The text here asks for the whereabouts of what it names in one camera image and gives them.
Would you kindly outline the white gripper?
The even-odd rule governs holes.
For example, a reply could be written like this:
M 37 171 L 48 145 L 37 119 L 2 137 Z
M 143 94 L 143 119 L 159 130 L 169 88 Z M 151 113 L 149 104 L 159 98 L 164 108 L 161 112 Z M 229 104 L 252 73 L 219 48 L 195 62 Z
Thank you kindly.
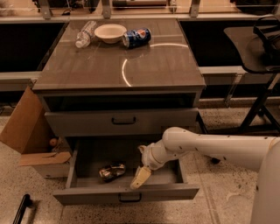
M 151 170 L 162 168 L 170 160 L 167 150 L 162 141 L 138 147 L 142 154 L 143 167 L 136 169 L 136 175 L 131 181 L 130 188 L 138 189 L 151 176 Z

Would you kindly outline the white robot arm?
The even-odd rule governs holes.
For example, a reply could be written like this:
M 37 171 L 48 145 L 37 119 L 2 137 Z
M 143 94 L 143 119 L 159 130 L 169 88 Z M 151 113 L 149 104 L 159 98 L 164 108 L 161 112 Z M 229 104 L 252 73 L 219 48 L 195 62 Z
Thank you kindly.
M 143 165 L 130 187 L 137 189 L 165 163 L 197 151 L 258 172 L 250 224 L 280 224 L 280 138 L 276 136 L 203 135 L 171 127 L 162 138 L 138 147 Z

